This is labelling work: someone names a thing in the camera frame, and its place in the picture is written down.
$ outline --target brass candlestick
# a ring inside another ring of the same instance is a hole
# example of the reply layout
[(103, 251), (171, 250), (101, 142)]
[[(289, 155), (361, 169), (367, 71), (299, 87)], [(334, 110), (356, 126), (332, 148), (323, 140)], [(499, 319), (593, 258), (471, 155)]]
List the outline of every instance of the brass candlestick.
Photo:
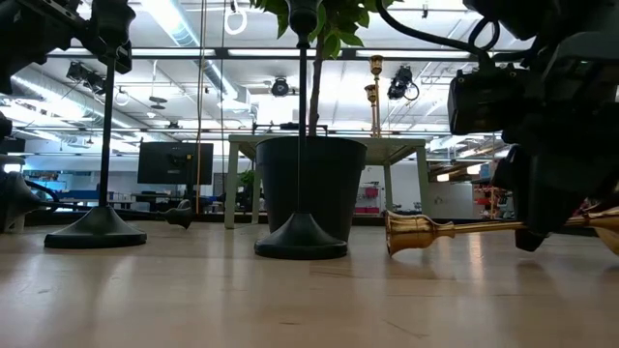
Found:
[(380, 74), (383, 72), (383, 56), (371, 56), (369, 58), (369, 70), (374, 75), (374, 85), (376, 88), (376, 126), (374, 132), (376, 137), (380, 137), (380, 89), (378, 82), (380, 81)]
[(371, 137), (376, 137), (376, 85), (366, 86), (366, 93), (368, 94), (368, 102), (371, 104)]
[[(477, 232), (498, 232), (527, 228), (522, 222), (480, 222), (455, 225), (439, 224), (426, 216), (405, 217), (387, 212), (387, 250), (393, 256), (396, 252), (408, 248), (429, 247), (439, 237), (454, 238), (459, 234)], [(619, 210), (602, 213), (588, 213), (572, 217), (566, 226), (594, 227), (604, 244), (619, 255)]]

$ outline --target table leg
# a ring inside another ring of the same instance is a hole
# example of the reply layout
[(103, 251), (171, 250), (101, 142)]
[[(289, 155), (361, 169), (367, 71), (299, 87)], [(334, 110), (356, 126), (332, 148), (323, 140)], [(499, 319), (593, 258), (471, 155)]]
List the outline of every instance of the table leg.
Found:
[(383, 165), (385, 169), (385, 209), (392, 212), (394, 210), (394, 191), (391, 184), (391, 165)]
[(227, 229), (234, 229), (234, 212), (236, 210), (236, 182), (239, 170), (239, 144), (230, 143), (230, 156), (228, 158), (227, 186), (225, 189), (225, 218), (223, 225)]
[(260, 220), (260, 184), (262, 175), (257, 166), (253, 171), (253, 201), (251, 202), (251, 223), (258, 223)]
[(417, 171), (419, 174), (419, 196), (422, 200), (422, 213), (431, 217), (429, 203), (429, 183), (427, 180), (426, 147), (417, 148)]

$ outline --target wooden table surface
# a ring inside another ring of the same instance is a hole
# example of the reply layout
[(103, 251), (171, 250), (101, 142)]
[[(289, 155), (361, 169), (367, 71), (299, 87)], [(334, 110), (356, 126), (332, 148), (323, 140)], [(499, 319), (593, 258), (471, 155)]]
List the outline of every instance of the wooden table surface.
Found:
[(136, 222), (145, 246), (44, 249), (0, 236), (2, 348), (617, 347), (619, 258), (594, 238), (442, 239), (390, 259), (356, 227), (348, 257), (257, 257), (266, 226)]

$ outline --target black round stand base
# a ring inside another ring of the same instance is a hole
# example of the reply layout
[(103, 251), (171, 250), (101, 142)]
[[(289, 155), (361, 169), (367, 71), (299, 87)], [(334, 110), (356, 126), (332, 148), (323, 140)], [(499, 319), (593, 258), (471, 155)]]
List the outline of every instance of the black round stand base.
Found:
[(93, 208), (71, 226), (48, 234), (45, 247), (132, 247), (146, 243), (146, 233), (127, 225), (110, 207)]
[(257, 255), (285, 260), (328, 260), (346, 256), (348, 245), (323, 231), (311, 214), (294, 213), (253, 246)]

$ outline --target security camera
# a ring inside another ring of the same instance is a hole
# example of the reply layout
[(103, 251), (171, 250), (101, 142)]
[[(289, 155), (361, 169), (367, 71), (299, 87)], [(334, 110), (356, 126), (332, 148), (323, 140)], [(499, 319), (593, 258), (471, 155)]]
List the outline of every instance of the security camera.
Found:
[(284, 97), (290, 91), (290, 86), (286, 82), (285, 77), (278, 77), (275, 79), (273, 87), (271, 87), (271, 94), (275, 97)]

